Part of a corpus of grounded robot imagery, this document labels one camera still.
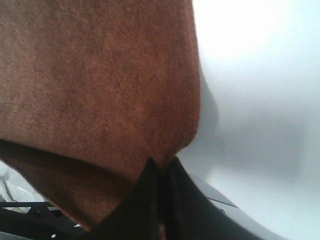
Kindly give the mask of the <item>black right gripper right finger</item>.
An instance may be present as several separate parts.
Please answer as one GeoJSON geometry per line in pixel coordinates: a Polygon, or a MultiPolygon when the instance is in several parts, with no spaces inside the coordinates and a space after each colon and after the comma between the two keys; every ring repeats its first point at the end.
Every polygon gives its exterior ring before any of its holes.
{"type": "Polygon", "coordinates": [[[167,240],[259,240],[214,206],[187,174],[178,157],[164,172],[167,240]]]}

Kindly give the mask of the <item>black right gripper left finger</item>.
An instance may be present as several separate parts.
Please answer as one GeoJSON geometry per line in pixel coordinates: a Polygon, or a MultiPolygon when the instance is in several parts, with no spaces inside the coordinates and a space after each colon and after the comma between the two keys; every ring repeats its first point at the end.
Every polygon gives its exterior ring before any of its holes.
{"type": "Polygon", "coordinates": [[[150,158],[132,191],[101,223],[74,240],[158,240],[158,174],[150,158]]]}

